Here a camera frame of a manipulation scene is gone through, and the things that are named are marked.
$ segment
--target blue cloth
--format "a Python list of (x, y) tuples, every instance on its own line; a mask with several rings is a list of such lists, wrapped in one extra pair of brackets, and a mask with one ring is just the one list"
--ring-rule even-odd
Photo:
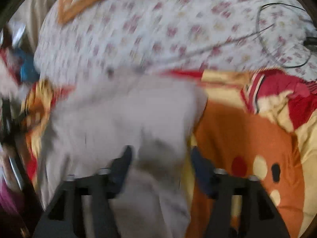
[(13, 51), (14, 55), (19, 56), (23, 60), (20, 69), (21, 82), (34, 83), (40, 79), (40, 75), (34, 68), (33, 56), (25, 53), (22, 49), (16, 48)]

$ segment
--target gray garment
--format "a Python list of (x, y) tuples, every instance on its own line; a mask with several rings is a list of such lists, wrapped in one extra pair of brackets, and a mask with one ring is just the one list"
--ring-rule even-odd
[[(67, 174), (92, 175), (132, 145), (124, 190), (112, 200), (122, 238), (183, 238), (190, 212), (180, 189), (181, 169), (186, 140), (206, 101), (195, 84), (166, 77), (115, 75), (79, 85), (57, 105), (42, 139), (43, 205)], [(88, 203), (85, 211), (91, 223)]]

